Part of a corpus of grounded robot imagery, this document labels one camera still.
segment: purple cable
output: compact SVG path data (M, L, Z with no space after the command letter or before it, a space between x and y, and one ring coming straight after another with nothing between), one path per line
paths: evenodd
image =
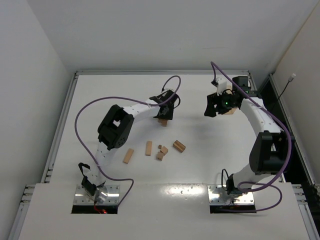
M151 107L156 107L156 106L161 106L161 105L164 105L166 104L167 102L169 102L173 97L174 95L177 93L178 89L180 88L180 85L181 85L181 78L180 76L178 75L174 75L172 77L170 77L163 85L163 88L165 87L165 85L167 84L167 82L169 82L171 79L173 78L178 78L179 79L179 84L178 86L176 87L175 91L173 92L173 94L165 101L159 103L159 104L148 104L144 101L139 101L139 100L135 100L135 99L132 99L132 98L127 98L127 97L122 97L122 96L106 96L106 97L101 97L101 98L98 98L98 99L95 99L91 102L89 102L88 104L86 104L83 108L80 109L80 111L77 113L76 117L75 117L75 120L74 120L74 131L75 131L75 135L76 137L78 138L79 142L81 143L81 145L84 147L84 149L89 153L90 157L93 159L93 161L95 162L95 164L97 165L97 168L99 169L99 171L101 172L101 174L103 176L105 176L107 179L111 180L111 181L116 181L116 182L122 182L122 181L131 181L131 185L128 189L128 191L126 191L125 195L123 196L123 198L121 199L121 201L119 202L118 204L118 207L120 206L120 204L123 202L123 200L126 198L126 196L128 195L128 193L130 192L130 190L132 189L135 181L132 179L132 178L113 178L113 177L110 177L108 176L107 174L104 173L104 171L102 170L102 168L99 166L99 163L98 161L96 160L95 156L92 154L92 152L89 150L89 148L86 146L86 144L82 141L82 139L80 138L79 136L79 133L78 133L78 119L79 119L79 116L80 114L83 112L83 110L85 110L88 106L90 106L91 104L94 104L96 102L99 102L99 101L102 101L102 100L106 100L106 99L121 99L121 100L128 100L128 101L131 101L131 102L136 102L138 104L143 104L143 105L148 105L148 106L151 106Z
M242 184L255 184L255 185L261 185L261 186L265 185L264 183L256 183L256 182L252 182L252 181L243 181ZM273 209L274 207L278 206L281 203L283 195L282 195L281 190L277 186L270 185L270 187L272 187L274 189L277 189L279 194L280 194L279 201L276 204L272 205L272 206L268 206L268 207L257 209L257 210L221 209L221 211L229 212L229 213L238 213L238 214L250 214L250 213L262 212L262 211L265 211L265 210Z
M291 143L291 136L290 133L288 131L288 129L286 128L286 126L276 117L274 116L271 112L269 112L268 110L266 110L264 107L261 107L256 101L254 101L251 97L248 96L248 94L245 93L245 91L243 91L241 89L241 87L239 87L234 81L232 81L232 79L230 77L228 77L228 75L220 68L218 67L213 61L211 62L211 66L214 69L216 67L216 69L219 70L220 73L222 73L222 75L224 75L226 77L226 79L228 79L241 93L242 95L244 95L247 99L249 99L254 105L256 105L258 108L260 108L263 112L265 112L266 114L268 114L271 118L273 118L273 120L275 122L277 122L280 127L284 130L285 134L286 134L286 138L288 141L288 151L285 157L285 161L283 163L282 168L279 170L279 172L274 176L274 178L272 180L270 180L268 183L265 183L263 186L255 188L255 189L243 189L240 186L242 184L244 184L245 182L240 182L237 186L237 188L246 193L246 192L257 192L263 189L266 189L267 187L271 186L271 184L273 184L280 176L281 174L285 171L289 160L290 160L290 156L291 156L291 149L292 149L292 143Z

